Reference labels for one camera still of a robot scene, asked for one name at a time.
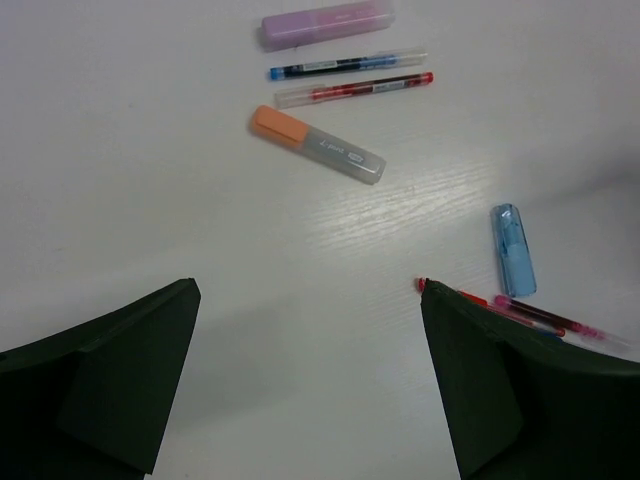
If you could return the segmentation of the red gel pen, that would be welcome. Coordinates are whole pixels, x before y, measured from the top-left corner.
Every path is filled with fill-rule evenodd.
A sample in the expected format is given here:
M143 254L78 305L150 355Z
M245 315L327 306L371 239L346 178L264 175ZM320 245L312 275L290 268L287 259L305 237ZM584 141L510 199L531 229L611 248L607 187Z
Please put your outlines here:
M343 98L381 94L409 88L430 85L435 80L433 72L423 72L371 81L334 86L314 85L311 87L279 91L274 94L278 109L288 109L334 101Z

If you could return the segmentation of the magenta gel pen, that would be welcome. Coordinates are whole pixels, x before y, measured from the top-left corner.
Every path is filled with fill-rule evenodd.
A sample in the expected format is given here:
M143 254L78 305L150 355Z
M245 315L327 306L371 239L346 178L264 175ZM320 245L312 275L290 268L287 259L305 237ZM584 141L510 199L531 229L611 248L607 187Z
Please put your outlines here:
M635 347L637 345L635 342L621 339L620 337L604 332L603 330L533 307L505 295L496 295L493 299L493 303L501 309L530 317L531 319L550 324L554 327L564 328L565 330L590 340L625 348Z

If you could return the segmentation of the red pen with clip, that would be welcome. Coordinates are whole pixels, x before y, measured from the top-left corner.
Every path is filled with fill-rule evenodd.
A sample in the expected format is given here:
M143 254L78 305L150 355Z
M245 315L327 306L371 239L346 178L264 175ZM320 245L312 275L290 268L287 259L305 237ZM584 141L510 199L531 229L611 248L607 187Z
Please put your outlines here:
M425 290L425 288L426 288L426 286L427 286L427 283L428 283L428 282L429 282L429 279L428 279L428 278L425 278L425 277L418 277L418 278L414 281L414 284L415 284L416 290L417 290L419 293L422 293L422 292ZM491 312L493 312L493 313L496 313L496 314L498 314L498 315L500 315L500 316L502 316L502 317L504 317L504 318L509 318L510 320L515 321L515 322L518 322L518 323L520 323L520 324L527 325L527 326L529 326L529 327L531 327L531 328L533 328L533 327L535 326L535 323L534 323L534 321L533 321L533 320L529 320L529 319L527 319L527 318L524 318L524 317L518 316L518 315L516 315L516 314L511 314L511 313L507 313L507 312L505 312L505 311L502 311L502 310L498 309L497 307L491 306L491 305L488 303L488 301L487 301L487 300L484 300L484 299L482 299L482 298L480 298L480 297L477 297L477 296L475 296L475 295L469 294L469 293L464 292L464 291L461 291L461 290L457 290L457 293L458 293L458 294L460 294L460 295L462 295L462 296L464 296L465 298L467 298L468 300L470 300L472 303L474 303L474 304L476 304L476 305L479 305L479 306L483 307L485 310L488 310L488 311L491 311Z

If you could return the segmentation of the orange cap grey highlighter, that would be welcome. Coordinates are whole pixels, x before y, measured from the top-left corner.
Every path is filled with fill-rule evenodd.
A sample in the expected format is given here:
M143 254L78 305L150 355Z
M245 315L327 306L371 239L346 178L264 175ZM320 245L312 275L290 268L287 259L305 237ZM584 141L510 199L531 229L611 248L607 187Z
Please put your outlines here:
M367 185L378 183L386 167L382 157L266 105L249 125L254 134Z

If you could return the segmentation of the purple highlighter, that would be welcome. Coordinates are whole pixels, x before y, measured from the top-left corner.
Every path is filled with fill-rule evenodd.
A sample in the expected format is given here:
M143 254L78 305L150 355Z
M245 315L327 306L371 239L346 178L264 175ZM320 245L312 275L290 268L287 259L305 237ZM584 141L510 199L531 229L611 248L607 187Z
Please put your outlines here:
M394 20L391 1L359 1L264 17L259 38L279 51L383 30Z

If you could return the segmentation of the blue ballpoint pen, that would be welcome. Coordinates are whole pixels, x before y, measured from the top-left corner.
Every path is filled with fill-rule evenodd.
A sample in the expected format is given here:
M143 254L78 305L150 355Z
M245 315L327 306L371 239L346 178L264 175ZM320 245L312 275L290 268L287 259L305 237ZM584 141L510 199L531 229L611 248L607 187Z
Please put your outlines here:
M563 341L566 335L564 329L535 328L535 331L540 335L544 335L546 337L553 338L559 341Z

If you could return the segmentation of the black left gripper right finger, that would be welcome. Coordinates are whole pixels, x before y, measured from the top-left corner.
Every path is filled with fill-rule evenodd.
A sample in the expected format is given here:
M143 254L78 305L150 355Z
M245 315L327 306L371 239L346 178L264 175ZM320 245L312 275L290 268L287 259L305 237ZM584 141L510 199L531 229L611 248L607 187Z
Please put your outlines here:
M463 479L636 479L639 365L429 280L425 334Z

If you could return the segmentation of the blue gel pen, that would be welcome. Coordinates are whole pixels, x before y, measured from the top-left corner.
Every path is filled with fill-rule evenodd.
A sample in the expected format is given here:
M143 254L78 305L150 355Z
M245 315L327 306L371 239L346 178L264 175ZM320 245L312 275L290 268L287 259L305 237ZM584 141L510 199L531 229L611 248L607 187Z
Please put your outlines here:
M272 67L266 77L270 81L284 81L306 77L336 75L348 72L396 69L421 65L427 58L424 47L378 52L373 55L307 62Z

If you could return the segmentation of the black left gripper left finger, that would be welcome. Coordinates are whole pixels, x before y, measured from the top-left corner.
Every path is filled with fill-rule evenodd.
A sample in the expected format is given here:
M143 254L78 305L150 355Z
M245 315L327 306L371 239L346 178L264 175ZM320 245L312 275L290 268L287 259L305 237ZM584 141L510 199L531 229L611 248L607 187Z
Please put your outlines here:
M196 281L181 279L2 352L2 478L152 474L200 300Z

